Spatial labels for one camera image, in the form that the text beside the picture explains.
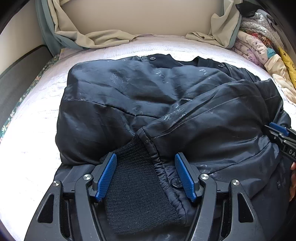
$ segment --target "gray panel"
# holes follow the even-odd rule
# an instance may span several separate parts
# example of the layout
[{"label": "gray panel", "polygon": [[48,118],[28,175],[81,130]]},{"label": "gray panel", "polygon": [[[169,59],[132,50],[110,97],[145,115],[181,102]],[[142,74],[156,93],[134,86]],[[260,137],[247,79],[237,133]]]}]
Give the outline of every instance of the gray panel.
[{"label": "gray panel", "polygon": [[0,75],[0,127],[44,65],[52,58],[46,46],[39,46],[14,62]]}]

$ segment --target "blue textured pad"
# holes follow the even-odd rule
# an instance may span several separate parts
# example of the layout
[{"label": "blue textured pad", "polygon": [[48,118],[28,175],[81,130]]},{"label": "blue textured pad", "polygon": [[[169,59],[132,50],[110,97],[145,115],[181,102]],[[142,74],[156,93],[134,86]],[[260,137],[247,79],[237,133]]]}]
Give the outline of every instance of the blue textured pad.
[{"label": "blue textured pad", "polygon": [[96,193],[96,200],[98,202],[100,202],[106,196],[116,165],[117,165],[117,157],[115,154],[113,154],[100,180],[98,181],[98,191]]},{"label": "blue textured pad", "polygon": [[192,202],[195,202],[196,195],[194,191],[194,182],[179,154],[175,155],[175,167],[177,169],[186,196],[191,199]]},{"label": "blue textured pad", "polygon": [[289,132],[287,131],[286,128],[284,128],[283,126],[280,126],[274,122],[269,123],[269,127],[281,132],[284,136],[289,136]]}]

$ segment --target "beige headboard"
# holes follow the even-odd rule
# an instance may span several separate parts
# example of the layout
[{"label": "beige headboard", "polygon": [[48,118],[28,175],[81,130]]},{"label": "beige headboard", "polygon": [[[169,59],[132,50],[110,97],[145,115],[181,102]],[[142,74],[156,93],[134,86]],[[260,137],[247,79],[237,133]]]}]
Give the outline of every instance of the beige headboard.
[{"label": "beige headboard", "polygon": [[205,34],[223,0],[71,0],[63,10],[82,34],[119,29],[130,34]]}]

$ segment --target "metal screw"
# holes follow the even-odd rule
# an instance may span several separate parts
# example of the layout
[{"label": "metal screw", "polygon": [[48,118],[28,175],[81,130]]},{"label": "metal screw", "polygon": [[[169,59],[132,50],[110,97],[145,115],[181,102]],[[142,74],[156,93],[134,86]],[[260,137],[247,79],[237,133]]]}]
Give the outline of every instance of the metal screw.
[{"label": "metal screw", "polygon": [[203,180],[208,180],[209,179],[209,175],[207,175],[207,174],[201,174],[200,175],[200,178],[203,179]]},{"label": "metal screw", "polygon": [[85,174],[85,175],[83,176],[83,179],[84,179],[84,180],[89,180],[89,179],[91,179],[91,175],[90,175],[90,174]]},{"label": "metal screw", "polygon": [[239,185],[239,181],[234,179],[231,181],[233,185],[238,186]]},{"label": "metal screw", "polygon": [[60,184],[60,181],[54,181],[52,184],[56,187]]}]

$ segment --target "white textured blanket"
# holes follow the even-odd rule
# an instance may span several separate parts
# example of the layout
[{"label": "white textured blanket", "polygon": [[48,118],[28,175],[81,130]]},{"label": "white textured blanket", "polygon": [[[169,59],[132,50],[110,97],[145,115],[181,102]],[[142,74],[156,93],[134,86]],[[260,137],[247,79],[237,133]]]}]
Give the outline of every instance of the white textured blanket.
[{"label": "white textured blanket", "polygon": [[[246,68],[261,80],[270,78],[265,70],[230,50],[177,36],[139,37],[116,47],[64,51],[22,102],[0,145],[0,219],[16,241],[24,240],[32,216],[61,164],[54,138],[69,69],[89,60],[155,53],[171,54],[180,61],[191,61],[196,56],[211,58]],[[296,129],[296,107],[279,91]]]}]

